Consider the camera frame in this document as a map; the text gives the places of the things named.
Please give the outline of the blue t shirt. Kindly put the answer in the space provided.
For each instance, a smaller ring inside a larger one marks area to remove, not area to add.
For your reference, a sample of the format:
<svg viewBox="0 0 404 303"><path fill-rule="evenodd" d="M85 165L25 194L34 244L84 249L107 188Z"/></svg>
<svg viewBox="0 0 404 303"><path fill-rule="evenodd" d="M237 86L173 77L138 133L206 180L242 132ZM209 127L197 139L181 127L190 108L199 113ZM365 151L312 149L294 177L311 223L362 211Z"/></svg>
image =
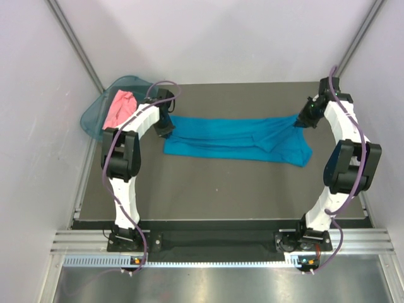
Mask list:
<svg viewBox="0 0 404 303"><path fill-rule="evenodd" d="M312 149L297 116L261 119L206 119L173 116L175 129L165 140L167 155L287 163L305 167Z"/></svg>

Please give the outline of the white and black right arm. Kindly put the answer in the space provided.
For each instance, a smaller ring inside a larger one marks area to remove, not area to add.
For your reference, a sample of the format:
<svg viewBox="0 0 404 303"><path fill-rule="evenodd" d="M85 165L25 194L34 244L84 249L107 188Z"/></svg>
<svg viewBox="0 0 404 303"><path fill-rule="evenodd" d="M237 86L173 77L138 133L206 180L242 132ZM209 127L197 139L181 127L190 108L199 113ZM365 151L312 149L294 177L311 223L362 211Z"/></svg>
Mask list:
<svg viewBox="0 0 404 303"><path fill-rule="evenodd" d="M336 102L327 95L309 97L295 127L315 128L325 118L335 139L335 148L323 172L324 189L316 204L302 217L295 233L296 245L308 250L329 240L332 220L360 192L372 184L382 148L364 135L350 96Z"/></svg>

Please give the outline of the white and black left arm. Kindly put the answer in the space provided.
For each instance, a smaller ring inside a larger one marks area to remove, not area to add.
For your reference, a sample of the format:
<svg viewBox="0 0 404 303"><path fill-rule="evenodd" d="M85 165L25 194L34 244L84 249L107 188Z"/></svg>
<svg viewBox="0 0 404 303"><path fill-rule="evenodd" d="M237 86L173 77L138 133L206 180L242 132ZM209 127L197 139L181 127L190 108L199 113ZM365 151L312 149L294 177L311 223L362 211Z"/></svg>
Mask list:
<svg viewBox="0 0 404 303"><path fill-rule="evenodd" d="M170 119L171 102L118 106L114 102L102 131L102 180L116 206L116 218L109 235L108 251L146 249L136 205L136 177L141 168L140 139L154 128L167 138L174 130Z"/></svg>

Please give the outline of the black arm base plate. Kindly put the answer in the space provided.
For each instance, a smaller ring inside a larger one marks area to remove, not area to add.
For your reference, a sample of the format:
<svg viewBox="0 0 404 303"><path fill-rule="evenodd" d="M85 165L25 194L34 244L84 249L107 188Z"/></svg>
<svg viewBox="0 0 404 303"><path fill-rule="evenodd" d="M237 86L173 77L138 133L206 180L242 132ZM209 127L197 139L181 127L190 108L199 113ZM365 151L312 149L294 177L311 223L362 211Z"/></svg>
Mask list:
<svg viewBox="0 0 404 303"><path fill-rule="evenodd" d="M308 229L303 220L142 220L106 229L108 251L147 251L156 262L271 261L332 250L330 233Z"/></svg>

